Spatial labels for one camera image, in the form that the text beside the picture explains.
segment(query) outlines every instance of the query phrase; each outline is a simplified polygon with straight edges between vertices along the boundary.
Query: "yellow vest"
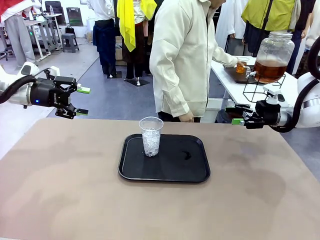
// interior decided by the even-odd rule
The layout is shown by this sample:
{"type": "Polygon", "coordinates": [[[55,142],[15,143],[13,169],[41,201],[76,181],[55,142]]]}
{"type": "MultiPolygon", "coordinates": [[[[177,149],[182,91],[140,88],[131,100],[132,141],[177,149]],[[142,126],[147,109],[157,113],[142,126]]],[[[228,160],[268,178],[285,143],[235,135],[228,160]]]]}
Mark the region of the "yellow vest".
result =
{"type": "MultiPolygon", "coordinates": [[[[287,30],[290,25],[294,5],[295,0],[274,0],[265,30],[287,30]]],[[[261,29],[268,6],[269,0],[249,0],[242,13],[243,21],[248,21],[254,27],[261,29]]]]}
{"type": "MultiPolygon", "coordinates": [[[[151,19],[157,4],[154,0],[141,0],[141,10],[147,19],[151,19]]],[[[120,19],[120,33],[130,52],[136,48],[136,29],[133,0],[118,0],[117,17],[120,19]]]]}

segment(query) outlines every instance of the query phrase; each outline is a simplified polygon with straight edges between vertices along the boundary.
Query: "black bag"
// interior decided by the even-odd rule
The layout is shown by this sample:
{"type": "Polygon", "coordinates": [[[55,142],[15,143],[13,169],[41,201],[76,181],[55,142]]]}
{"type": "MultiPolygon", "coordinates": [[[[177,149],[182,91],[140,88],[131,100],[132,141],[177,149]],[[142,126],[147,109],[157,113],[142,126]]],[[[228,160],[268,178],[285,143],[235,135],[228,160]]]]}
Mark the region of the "black bag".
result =
{"type": "Polygon", "coordinates": [[[75,29],[70,25],[66,26],[65,33],[66,34],[74,34],[76,36],[75,29]]]}

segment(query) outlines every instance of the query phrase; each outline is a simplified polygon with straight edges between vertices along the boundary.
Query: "glass jar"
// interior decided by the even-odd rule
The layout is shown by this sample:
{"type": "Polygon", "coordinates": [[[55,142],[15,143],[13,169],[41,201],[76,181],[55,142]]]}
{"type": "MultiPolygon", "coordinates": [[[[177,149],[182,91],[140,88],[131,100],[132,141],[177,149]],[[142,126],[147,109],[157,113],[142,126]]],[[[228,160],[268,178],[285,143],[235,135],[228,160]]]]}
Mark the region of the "glass jar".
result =
{"type": "Polygon", "coordinates": [[[254,65],[256,81],[270,84],[285,74],[295,48],[291,38],[292,33],[272,31],[269,37],[262,41],[254,65]]]}

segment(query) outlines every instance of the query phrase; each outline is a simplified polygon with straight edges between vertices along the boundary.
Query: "small black tray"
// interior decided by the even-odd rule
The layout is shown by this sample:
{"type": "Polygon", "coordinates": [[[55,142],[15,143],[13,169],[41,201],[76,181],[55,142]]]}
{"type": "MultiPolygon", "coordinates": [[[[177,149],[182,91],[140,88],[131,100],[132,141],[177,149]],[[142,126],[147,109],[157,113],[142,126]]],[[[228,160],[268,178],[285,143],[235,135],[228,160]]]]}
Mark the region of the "small black tray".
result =
{"type": "Polygon", "coordinates": [[[210,176],[203,142],[190,135],[166,135],[160,139],[159,154],[145,155],[141,134],[124,141],[119,174],[131,181],[202,183],[210,176]]]}
{"type": "Polygon", "coordinates": [[[236,67],[225,67],[224,68],[225,72],[232,77],[232,79],[237,83],[237,84],[254,84],[257,83],[255,79],[249,78],[246,79],[246,73],[237,73],[237,68],[236,67]]]}

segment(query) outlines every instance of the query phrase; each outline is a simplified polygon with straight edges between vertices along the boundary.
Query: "stool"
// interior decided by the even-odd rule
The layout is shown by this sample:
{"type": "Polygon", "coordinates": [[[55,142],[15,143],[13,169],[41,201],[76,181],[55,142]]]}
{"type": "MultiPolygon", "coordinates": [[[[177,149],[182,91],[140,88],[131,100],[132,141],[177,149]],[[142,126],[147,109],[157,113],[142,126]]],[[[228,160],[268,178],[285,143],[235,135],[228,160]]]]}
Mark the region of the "stool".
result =
{"type": "Polygon", "coordinates": [[[80,51],[76,35],[72,33],[62,34],[62,49],[64,53],[66,51],[71,51],[72,53],[75,53],[76,49],[80,51]]]}

